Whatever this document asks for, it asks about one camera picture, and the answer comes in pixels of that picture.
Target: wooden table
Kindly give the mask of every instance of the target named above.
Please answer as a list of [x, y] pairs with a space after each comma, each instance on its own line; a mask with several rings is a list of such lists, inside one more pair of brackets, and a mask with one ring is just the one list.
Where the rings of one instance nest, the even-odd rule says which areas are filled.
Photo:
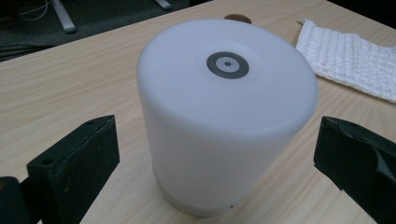
[[0, 176], [25, 165], [77, 128], [116, 116], [120, 164], [81, 223], [375, 223], [319, 172], [313, 154], [322, 116], [356, 122], [396, 142], [396, 105], [318, 77], [318, 108], [232, 211], [211, 218], [178, 212], [151, 170], [136, 89], [136, 62], [161, 30], [182, 21], [240, 13], [295, 46], [307, 18], [318, 26], [396, 45], [396, 30], [324, 0], [215, 0], [0, 63]]

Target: black object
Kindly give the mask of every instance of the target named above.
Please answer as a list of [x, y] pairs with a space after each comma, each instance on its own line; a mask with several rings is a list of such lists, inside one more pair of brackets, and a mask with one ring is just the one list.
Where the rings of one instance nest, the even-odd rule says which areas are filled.
[[200, 5], [202, 3], [210, 2], [213, 0], [190, 0], [190, 7], [195, 7], [197, 5]]
[[28, 178], [0, 178], [0, 223], [78, 224], [120, 162], [114, 116], [92, 119], [27, 164]]
[[396, 29], [395, 7], [393, 0], [328, 0], [340, 7], [347, 8], [351, 11], [361, 14], [374, 21], [381, 22], [384, 25]]
[[244, 58], [226, 51], [210, 55], [206, 65], [213, 74], [228, 79], [244, 77], [249, 69], [248, 62]]
[[396, 223], [396, 144], [355, 123], [323, 117], [315, 166], [377, 223]]

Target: circular sensor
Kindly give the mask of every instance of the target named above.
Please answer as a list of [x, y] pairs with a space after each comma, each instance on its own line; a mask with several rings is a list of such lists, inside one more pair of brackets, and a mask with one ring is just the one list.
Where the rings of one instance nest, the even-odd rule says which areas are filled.
[[241, 56], [226, 51], [210, 55], [206, 65], [213, 74], [228, 79], [244, 77], [248, 73], [248, 62]]

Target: white towel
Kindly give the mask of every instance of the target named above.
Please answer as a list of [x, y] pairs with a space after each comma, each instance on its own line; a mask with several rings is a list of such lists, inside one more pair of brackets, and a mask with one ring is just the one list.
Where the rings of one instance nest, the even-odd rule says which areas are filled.
[[396, 103], [396, 46], [381, 47], [305, 20], [296, 48], [318, 76]]

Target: white plastic cylinder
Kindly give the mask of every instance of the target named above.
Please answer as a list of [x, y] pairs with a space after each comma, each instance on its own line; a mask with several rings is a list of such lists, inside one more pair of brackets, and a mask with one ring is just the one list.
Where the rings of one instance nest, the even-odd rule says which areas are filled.
[[292, 45], [222, 19], [154, 36], [137, 84], [157, 183], [170, 204], [198, 217], [243, 200], [318, 98], [315, 75]]

